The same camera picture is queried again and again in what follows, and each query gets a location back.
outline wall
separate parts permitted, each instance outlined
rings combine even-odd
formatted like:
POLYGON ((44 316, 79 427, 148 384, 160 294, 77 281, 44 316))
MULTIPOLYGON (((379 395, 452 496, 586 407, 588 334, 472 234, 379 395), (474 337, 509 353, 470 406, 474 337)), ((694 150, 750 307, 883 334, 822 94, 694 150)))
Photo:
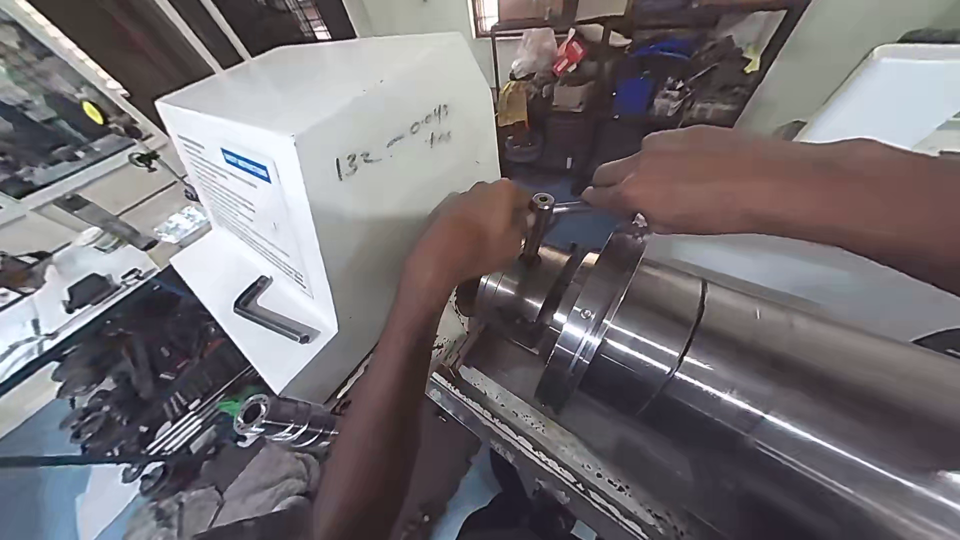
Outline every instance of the wall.
MULTIPOLYGON (((467 38, 473 56, 493 87, 493 59, 489 38, 474 39, 468 0, 345 0, 357 35, 394 36, 460 32, 467 38)), ((506 81, 516 57, 519 39, 496 42, 500 81, 506 81)))
POLYGON ((938 22, 956 0, 814 0, 737 123, 762 133, 812 115, 874 47, 938 22))
MULTIPOLYGON (((490 40, 472 38, 468 0, 347 0, 347 4, 361 36, 463 33, 493 85, 490 40)), ((951 8, 952 19, 960 25, 956 0, 814 0, 737 126, 769 133, 808 117, 870 50, 908 30, 946 24, 941 15, 951 8)), ((516 39, 497 42, 501 81, 510 72, 516 47, 516 39)))
POLYGON ((960 28, 960 2, 949 8, 943 15, 937 17, 937 20, 931 25, 934 28, 955 29, 960 28))

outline hand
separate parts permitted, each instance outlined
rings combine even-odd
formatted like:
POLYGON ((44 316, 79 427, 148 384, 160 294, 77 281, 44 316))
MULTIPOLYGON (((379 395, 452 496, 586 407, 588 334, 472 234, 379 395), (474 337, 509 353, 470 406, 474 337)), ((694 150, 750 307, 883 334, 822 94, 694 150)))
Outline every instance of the hand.
POLYGON ((763 139, 698 126, 659 132, 643 150, 601 165, 583 198, 641 212, 659 233, 755 232, 759 214, 790 204, 837 145, 763 139))
POLYGON ((520 252, 530 196, 503 179, 448 198, 407 259, 407 274, 448 294, 460 282, 510 266, 520 252))

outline lathe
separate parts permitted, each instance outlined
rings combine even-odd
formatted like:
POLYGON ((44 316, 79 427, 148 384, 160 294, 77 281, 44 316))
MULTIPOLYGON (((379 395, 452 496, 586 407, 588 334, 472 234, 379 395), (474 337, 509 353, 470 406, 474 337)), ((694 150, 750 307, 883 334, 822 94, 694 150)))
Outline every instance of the lathe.
MULTIPOLYGON (((834 118, 847 129, 855 109, 834 118)), ((489 94, 457 35, 276 49, 159 110, 213 223, 175 267, 277 394, 314 404, 361 376, 429 211, 498 177, 489 94)), ((547 245, 589 209, 531 208, 514 266, 451 300, 426 394, 599 536, 960 538, 954 334, 869 333, 722 264, 653 257, 669 242, 641 216, 602 250, 547 245)), ((783 275, 801 264, 784 260, 783 275)), ((309 406, 245 410, 238 426, 275 440, 336 432, 309 406)))

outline polished metal surface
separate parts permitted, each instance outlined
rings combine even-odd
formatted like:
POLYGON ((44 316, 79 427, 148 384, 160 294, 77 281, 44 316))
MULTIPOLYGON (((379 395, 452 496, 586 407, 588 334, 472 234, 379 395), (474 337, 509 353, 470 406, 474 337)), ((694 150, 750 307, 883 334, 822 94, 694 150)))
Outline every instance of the polished metal surface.
POLYGON ((612 238, 585 258, 541 315, 545 368, 529 353, 468 362, 704 534, 960 539, 956 358, 630 248, 612 238), (604 271, 613 252, 636 272, 607 305, 596 299, 623 276, 604 271))
POLYGON ((265 394, 250 396, 233 419, 241 435, 262 435, 292 448, 329 445, 335 426, 336 419, 320 405, 265 394))
POLYGON ((562 281, 565 285, 568 278, 564 270, 571 260, 576 262, 577 257, 576 254, 543 246, 538 253, 537 263, 527 264, 518 259, 510 270, 481 278, 477 290, 478 306, 487 310, 508 309, 531 323, 535 322, 545 305, 555 307, 556 303, 549 302, 550 293, 558 282, 562 281))
POLYGON ((587 213, 593 211, 593 207, 586 201, 573 201, 571 203, 557 203, 553 206, 553 215, 564 215, 574 213, 587 213))
POLYGON ((537 262, 540 245, 553 217, 553 205, 553 195, 549 193, 537 193, 530 200, 530 210, 534 213, 534 224, 523 243, 523 254, 520 255, 520 260, 527 264, 536 264, 537 262))
POLYGON ((563 329, 537 387, 537 399, 544 405, 563 407, 579 386, 627 292, 646 237, 645 221, 621 224, 607 240, 570 310, 554 315, 563 329))

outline label sticker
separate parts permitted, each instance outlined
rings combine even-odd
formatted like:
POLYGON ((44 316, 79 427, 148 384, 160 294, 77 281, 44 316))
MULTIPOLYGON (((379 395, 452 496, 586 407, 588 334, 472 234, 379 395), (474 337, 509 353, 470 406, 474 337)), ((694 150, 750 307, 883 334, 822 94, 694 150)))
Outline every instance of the label sticker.
POLYGON ((263 163, 257 163, 254 160, 244 158, 243 156, 234 154, 225 148, 221 148, 220 151, 224 153, 224 161, 227 162, 227 165, 231 165, 244 172, 248 172, 267 184, 271 184, 270 171, 263 163))

